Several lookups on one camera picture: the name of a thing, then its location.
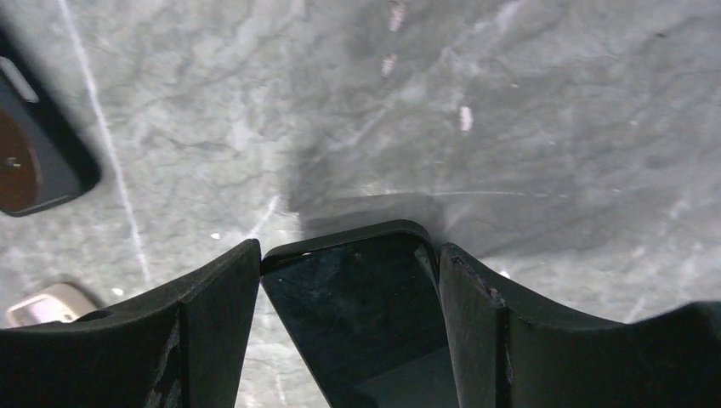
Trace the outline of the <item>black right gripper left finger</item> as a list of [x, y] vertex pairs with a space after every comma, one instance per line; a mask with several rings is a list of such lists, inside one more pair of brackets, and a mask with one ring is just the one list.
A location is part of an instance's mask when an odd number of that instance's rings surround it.
[[248, 239], [71, 323], [1, 332], [4, 407], [232, 407], [259, 289]]

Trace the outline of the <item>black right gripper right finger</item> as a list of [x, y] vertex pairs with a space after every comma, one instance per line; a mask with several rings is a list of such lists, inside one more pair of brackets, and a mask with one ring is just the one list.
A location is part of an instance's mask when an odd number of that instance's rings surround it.
[[440, 251], [438, 289], [463, 407], [717, 407], [720, 304], [631, 324], [585, 314]]

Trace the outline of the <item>black smartphone silver edge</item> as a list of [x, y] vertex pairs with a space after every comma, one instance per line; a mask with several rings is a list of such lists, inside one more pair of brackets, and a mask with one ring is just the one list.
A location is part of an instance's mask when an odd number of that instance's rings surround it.
[[332, 407], [455, 407], [438, 260], [395, 220], [279, 246], [260, 281]]

